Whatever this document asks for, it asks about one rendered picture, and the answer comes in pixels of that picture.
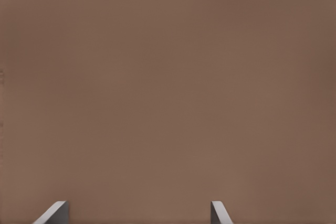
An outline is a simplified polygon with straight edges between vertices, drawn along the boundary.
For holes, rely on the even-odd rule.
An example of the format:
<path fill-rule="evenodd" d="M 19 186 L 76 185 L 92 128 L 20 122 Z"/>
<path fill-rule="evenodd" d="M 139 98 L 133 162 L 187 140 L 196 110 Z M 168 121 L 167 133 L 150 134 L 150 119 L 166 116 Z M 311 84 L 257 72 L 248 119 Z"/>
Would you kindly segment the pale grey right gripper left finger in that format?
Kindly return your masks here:
<path fill-rule="evenodd" d="M 69 224 L 69 202 L 55 202 L 33 224 Z"/>

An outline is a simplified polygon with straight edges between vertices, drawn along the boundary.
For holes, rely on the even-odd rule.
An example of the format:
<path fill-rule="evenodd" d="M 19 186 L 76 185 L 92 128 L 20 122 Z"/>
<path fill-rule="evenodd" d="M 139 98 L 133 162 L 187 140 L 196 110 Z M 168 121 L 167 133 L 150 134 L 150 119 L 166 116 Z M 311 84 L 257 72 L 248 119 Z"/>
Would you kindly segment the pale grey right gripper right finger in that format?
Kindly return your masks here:
<path fill-rule="evenodd" d="M 211 201 L 211 224 L 234 224 L 221 201 Z"/>

